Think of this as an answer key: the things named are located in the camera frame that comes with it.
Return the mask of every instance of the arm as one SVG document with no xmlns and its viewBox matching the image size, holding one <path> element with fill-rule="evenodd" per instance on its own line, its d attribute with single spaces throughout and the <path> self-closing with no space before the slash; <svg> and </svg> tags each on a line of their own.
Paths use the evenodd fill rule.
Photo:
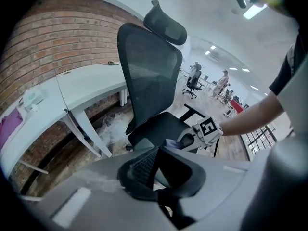
<svg viewBox="0 0 308 231">
<path fill-rule="evenodd" d="M 253 132 L 262 126 L 267 125 L 283 113 L 274 93 L 255 105 L 240 112 L 237 116 L 220 124 L 224 136 L 239 135 Z"/>
</svg>

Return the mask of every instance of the sleeve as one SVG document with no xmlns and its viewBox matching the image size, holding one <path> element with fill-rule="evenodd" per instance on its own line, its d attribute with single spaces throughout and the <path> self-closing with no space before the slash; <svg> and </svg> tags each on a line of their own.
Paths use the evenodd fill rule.
<svg viewBox="0 0 308 231">
<path fill-rule="evenodd" d="M 276 79 L 269 86 L 269 89 L 276 96 L 283 90 L 283 88 L 286 86 L 286 84 L 289 82 L 289 80 L 292 77 L 292 70 L 294 68 L 294 51 L 295 51 L 296 44 L 297 44 L 297 40 L 289 49 Z"/>
<path fill-rule="evenodd" d="M 287 57 L 281 66 L 279 74 L 275 78 L 274 82 L 269 86 L 269 89 L 277 96 L 291 79 L 291 68 L 288 63 Z"/>
</svg>

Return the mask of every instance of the desk leg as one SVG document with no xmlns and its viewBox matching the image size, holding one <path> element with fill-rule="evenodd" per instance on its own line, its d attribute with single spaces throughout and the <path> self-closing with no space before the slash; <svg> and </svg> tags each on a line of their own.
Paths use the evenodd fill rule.
<svg viewBox="0 0 308 231">
<path fill-rule="evenodd" d="M 97 157 L 101 157 L 101 155 L 84 139 L 82 133 L 76 127 L 72 118 L 69 115 L 66 115 L 62 118 L 68 128 L 74 133 L 74 135 L 79 139 L 81 143 L 83 143 L 91 152 L 93 152 Z"/>
<path fill-rule="evenodd" d="M 46 174 L 46 175 L 49 174 L 48 171 L 43 170 L 43 169 L 40 169 L 40 168 L 38 168 L 38 167 L 35 167 L 35 166 L 33 166 L 33 165 L 29 164 L 29 163 L 26 163 L 25 161 L 23 161 L 23 160 L 21 160 L 21 159 L 18 160 L 18 161 L 19 161 L 21 164 L 23 164 L 23 165 L 25 165 L 26 167 L 29 167 L 29 168 L 31 168 L 31 169 L 33 169 L 33 170 L 36 170 L 36 171 L 41 172 L 41 173 Z"/>
<path fill-rule="evenodd" d="M 127 89 L 124 89 L 124 104 L 127 104 Z"/>
<path fill-rule="evenodd" d="M 206 84 L 206 86 L 204 86 L 204 89 L 203 89 L 202 93 L 204 93 L 204 92 L 205 92 L 205 90 L 206 90 L 207 86 L 208 86 L 208 83 Z"/>
<path fill-rule="evenodd" d="M 97 147 L 107 155 L 107 157 L 111 157 L 112 153 L 108 150 L 106 145 L 104 145 L 101 138 L 98 136 L 98 134 L 95 132 L 92 124 L 90 123 L 85 111 L 83 109 L 78 110 L 78 108 L 75 108 L 71 110 L 74 118 L 82 128 L 82 130 L 88 135 L 88 137 L 94 142 L 94 144 L 97 145 Z"/>
<path fill-rule="evenodd" d="M 120 106 L 123 107 L 125 105 L 125 89 L 119 92 L 120 94 Z"/>
</svg>

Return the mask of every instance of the chair seat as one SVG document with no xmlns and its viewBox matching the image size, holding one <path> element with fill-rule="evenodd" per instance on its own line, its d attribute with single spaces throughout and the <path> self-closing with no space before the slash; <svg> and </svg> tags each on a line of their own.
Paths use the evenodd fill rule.
<svg viewBox="0 0 308 231">
<path fill-rule="evenodd" d="M 143 138 L 147 138 L 153 145 L 161 146 L 165 139 L 176 141 L 180 134 L 189 127 L 171 113 L 163 112 L 136 128 L 128 136 L 128 140 L 134 146 Z"/>
</svg>

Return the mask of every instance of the pink cloth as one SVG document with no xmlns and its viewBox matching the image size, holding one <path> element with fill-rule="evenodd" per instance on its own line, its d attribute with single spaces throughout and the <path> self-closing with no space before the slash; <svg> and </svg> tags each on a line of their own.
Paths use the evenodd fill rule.
<svg viewBox="0 0 308 231">
<path fill-rule="evenodd" d="M 15 131 L 15 129 L 23 122 L 23 118 L 17 108 L 5 116 L 0 123 L 0 151 L 7 141 L 8 137 Z"/>
</svg>

